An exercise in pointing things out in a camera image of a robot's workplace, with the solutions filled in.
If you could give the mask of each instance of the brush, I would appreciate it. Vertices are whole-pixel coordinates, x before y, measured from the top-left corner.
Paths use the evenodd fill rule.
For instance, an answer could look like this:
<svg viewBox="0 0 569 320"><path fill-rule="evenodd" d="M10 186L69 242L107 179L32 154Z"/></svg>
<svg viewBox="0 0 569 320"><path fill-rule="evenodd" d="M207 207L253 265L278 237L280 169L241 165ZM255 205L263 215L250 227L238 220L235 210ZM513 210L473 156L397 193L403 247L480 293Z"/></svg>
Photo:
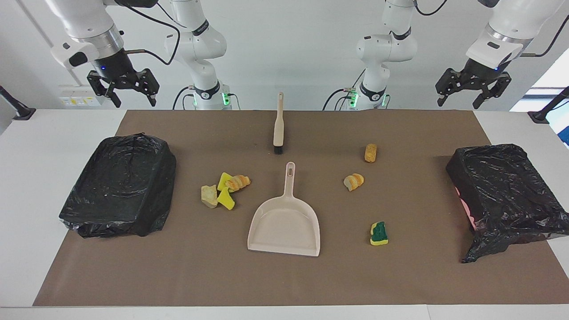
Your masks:
<svg viewBox="0 0 569 320"><path fill-rule="evenodd" d="M285 144L285 121L283 120L283 99L284 94L279 92L277 104L277 120L275 120L275 131L273 133L273 146L275 154L283 153L283 145Z"/></svg>

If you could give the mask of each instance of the white table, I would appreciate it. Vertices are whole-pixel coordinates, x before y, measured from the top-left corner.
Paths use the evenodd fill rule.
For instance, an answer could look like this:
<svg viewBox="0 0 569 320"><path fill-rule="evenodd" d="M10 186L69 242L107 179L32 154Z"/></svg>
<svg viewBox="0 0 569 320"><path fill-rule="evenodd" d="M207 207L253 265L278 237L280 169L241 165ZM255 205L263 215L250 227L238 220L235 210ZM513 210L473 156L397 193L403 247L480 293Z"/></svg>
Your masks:
<svg viewBox="0 0 569 320"><path fill-rule="evenodd" d="M492 144L515 143L569 208L569 150L525 113L475 112ZM0 136L0 319L567 319L569 305L31 307L67 232L54 216L124 110L38 110ZM569 274L569 237L549 240Z"/></svg>

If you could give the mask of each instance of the blue object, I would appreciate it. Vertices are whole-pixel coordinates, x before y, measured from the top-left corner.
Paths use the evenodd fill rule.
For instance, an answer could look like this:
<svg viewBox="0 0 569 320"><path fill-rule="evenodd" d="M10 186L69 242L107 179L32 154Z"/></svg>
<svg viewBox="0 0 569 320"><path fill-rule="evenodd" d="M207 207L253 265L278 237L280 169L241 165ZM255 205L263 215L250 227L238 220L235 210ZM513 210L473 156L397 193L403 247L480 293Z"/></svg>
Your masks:
<svg viewBox="0 0 569 320"><path fill-rule="evenodd" d="M561 130L561 132L558 133L557 136L561 139L561 141L569 145L569 126Z"/></svg>

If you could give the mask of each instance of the food item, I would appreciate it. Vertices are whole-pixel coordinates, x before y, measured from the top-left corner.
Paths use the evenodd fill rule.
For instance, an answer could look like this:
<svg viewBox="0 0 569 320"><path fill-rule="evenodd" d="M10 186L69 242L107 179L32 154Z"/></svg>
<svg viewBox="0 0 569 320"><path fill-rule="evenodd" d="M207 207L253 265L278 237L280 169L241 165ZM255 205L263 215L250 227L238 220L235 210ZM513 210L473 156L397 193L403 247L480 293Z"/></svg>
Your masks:
<svg viewBox="0 0 569 320"><path fill-rule="evenodd" d="M369 242L372 245L384 245L389 243L387 232L385 232L385 222L382 221L372 224L371 234L372 236L369 238Z"/></svg>
<svg viewBox="0 0 569 320"><path fill-rule="evenodd" d="M221 178L219 178L219 183L217 184L217 190L221 191L225 188L225 182L231 180L233 176L228 173L222 173Z"/></svg>
<svg viewBox="0 0 569 320"><path fill-rule="evenodd" d="M208 208L213 209L217 207L217 189L215 185L201 187L201 201Z"/></svg>
<svg viewBox="0 0 569 320"><path fill-rule="evenodd" d="M229 188L229 192L235 192L239 189L243 189L244 187L251 184L251 179L244 175L236 175L232 177L230 180L225 182L225 186Z"/></svg>
<svg viewBox="0 0 569 320"><path fill-rule="evenodd" d="M229 195L229 188L225 187L221 190L221 193L217 197L217 201L223 204L224 207L231 210L235 206L235 201Z"/></svg>
<svg viewBox="0 0 569 320"><path fill-rule="evenodd" d="M377 156L377 145L370 143L365 147L364 159L366 162L373 163L376 161Z"/></svg>
<svg viewBox="0 0 569 320"><path fill-rule="evenodd" d="M362 184L364 184L364 176L361 174L354 173L344 178L344 185L348 191L352 191Z"/></svg>

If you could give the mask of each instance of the trash bag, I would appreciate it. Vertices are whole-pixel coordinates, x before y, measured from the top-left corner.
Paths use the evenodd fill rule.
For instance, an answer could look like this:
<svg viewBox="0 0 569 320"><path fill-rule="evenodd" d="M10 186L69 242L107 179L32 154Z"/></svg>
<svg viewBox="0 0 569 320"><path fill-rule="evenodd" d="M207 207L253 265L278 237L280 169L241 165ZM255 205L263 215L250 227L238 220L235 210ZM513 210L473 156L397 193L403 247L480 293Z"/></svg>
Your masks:
<svg viewBox="0 0 569 320"><path fill-rule="evenodd" d="M569 215L521 147L457 149L446 169L474 232L462 263L506 251L510 244L569 235Z"/></svg>
<svg viewBox="0 0 569 320"><path fill-rule="evenodd" d="M59 218L83 238L161 230L168 213L176 157L143 133L104 139L85 165Z"/></svg>

